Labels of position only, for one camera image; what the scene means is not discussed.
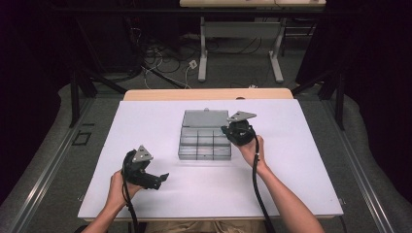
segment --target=person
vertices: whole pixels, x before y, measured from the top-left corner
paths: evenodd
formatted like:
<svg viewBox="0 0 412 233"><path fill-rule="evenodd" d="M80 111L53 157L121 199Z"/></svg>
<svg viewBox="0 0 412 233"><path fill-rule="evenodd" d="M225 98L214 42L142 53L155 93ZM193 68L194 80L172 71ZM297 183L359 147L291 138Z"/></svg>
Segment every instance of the person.
<svg viewBox="0 0 412 233"><path fill-rule="evenodd" d="M278 208L279 214L290 232L325 232L319 221L310 212L306 205L288 189L267 166L264 159L264 141L263 138L257 135L259 144L259 161L257 163L257 174L266 184L269 193ZM256 139L253 139L249 144L238 147L246 162L253 166L256 154ZM126 202L122 195L122 176L121 172L117 171L111 179L107 202L97 216L97 218L86 227L82 233L100 233L106 232L112 221L115 219L119 211L125 206ZM130 198L143 187L127 184Z"/></svg>

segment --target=gray carpet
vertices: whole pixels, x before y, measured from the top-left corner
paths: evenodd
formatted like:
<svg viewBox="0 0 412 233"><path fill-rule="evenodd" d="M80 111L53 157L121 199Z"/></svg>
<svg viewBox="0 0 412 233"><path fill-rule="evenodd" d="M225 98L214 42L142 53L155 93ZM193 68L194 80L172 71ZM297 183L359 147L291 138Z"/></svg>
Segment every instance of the gray carpet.
<svg viewBox="0 0 412 233"><path fill-rule="evenodd" d="M192 88L230 88L248 87L250 84L257 87L288 87L294 88L294 78L300 66L305 52L306 39L288 39L285 57L280 58L280 65L285 78L282 84L275 83L273 73L268 60L268 49L272 41L258 41L248 48L252 54L217 54L209 53L207 80L205 83L197 81L197 72L188 71L188 85ZM217 40L209 45L211 51L237 52L246 47L252 40ZM182 54L188 54L180 62L167 58L167 53L162 54L163 61L161 70L174 71L164 73L166 76L185 83L185 72L189 61L198 62L198 43L193 42L182 48ZM110 79L118 78L119 75L108 76ZM104 145L106 136L110 130L113 117L116 113L122 96L107 86L96 83L99 94L92 100L90 110L77 130L80 133L78 140L70 143L70 147L64 156L64 160L43 197L33 217L24 227L25 232L73 232L85 222L77 219L77 213L81 206L78 200L86 193L88 183L94 172L96 161ZM145 88L173 88L170 83L165 82L152 73L146 76L139 75L119 83L128 89ZM313 133L315 142L321 153L326 169L339 198L343 198L343 216L348 232L379 232L372 214L370 213L360 187L354 178L353 172L345 155L344 145L339 139L339 133L335 129L334 122L330 120L330 112L325 105L316 97L315 86L299 94L296 98L302 107L309 127ZM62 106L59 116L51 129L47 139L42 144L38 153L34 156L20 182L17 184L9 198L0 208L0 232L9 232L13 220L29 196L30 190L35 186L48 162L53 159L55 152L67 133L70 123L70 90L68 86L60 91ZM367 146L367 135L358 106L349 98L346 99L344 109L344 124L346 135L362 164L366 175L371 180L379 199L382 201L384 210L388 213L396 232L411 232L412 218L411 205L405 202L395 192L385 174L379 169L370 154ZM280 219L276 219L275 225L278 232L286 232ZM326 232L344 232L343 224L338 217L322 220ZM115 222L109 232L126 232L127 226L124 222Z"/></svg>

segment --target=desk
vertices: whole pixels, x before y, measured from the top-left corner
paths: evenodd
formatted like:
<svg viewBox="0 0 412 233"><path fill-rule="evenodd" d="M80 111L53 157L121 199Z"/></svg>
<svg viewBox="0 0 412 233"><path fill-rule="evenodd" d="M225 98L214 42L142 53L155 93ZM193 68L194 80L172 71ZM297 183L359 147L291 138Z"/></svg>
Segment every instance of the desk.
<svg viewBox="0 0 412 233"><path fill-rule="evenodd" d="M181 0L181 7L190 8L322 8L326 0ZM269 51L276 83L284 81L279 66L278 54L286 28L286 19L280 18L278 22L207 22L200 18L200 63L198 80L206 81L207 50L206 38L276 38L273 48Z"/></svg>
<svg viewBox="0 0 412 233"><path fill-rule="evenodd" d="M247 99L234 100L237 97ZM147 172L170 176L160 190L139 191L132 200L140 221L263 219L252 168L235 147L230 161L179 160L184 111L205 108L229 110L230 115L239 110L257 114L250 124L264 137L266 160L275 174L316 216L343 215L297 100L286 89L246 88L128 91L78 217L92 220L98 215L111 175L120 169L128 151L144 145L154 156ZM264 184L260 179L257 184L269 215L278 216ZM130 220L127 208L117 216L122 219Z"/></svg>

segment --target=black fabric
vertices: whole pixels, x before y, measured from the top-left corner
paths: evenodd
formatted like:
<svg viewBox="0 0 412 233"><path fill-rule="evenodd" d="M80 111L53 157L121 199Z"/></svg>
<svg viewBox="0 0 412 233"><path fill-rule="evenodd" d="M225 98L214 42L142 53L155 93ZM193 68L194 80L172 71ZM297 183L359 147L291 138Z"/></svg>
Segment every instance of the black fabric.
<svg viewBox="0 0 412 233"><path fill-rule="evenodd" d="M48 57L55 53L45 49L43 28L26 7L19 1L0 6L1 203L49 132L65 83L54 77L58 59Z"/></svg>
<svg viewBox="0 0 412 233"><path fill-rule="evenodd" d="M365 15L322 19L296 81L307 83L338 67L343 56L350 58L340 67L346 72L345 93L360 106L374 158L399 193L412 203L410 3L328 0L326 7L359 10ZM355 33L362 37L351 41ZM356 42L360 44L348 55L348 45Z"/></svg>

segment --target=person's right hand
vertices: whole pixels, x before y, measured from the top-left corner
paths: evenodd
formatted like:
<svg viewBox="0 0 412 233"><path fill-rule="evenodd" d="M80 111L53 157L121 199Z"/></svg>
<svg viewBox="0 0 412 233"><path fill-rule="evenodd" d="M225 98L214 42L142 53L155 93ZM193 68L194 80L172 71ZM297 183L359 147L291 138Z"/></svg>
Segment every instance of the person's right hand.
<svg viewBox="0 0 412 233"><path fill-rule="evenodd" d="M264 160L264 141L260 135L257 135L258 145L259 145L259 162L257 163L257 170L261 170L262 168L267 168L266 161ZM245 158L246 162L253 167L255 154L256 154L256 139L253 139L250 143L244 146L236 146Z"/></svg>

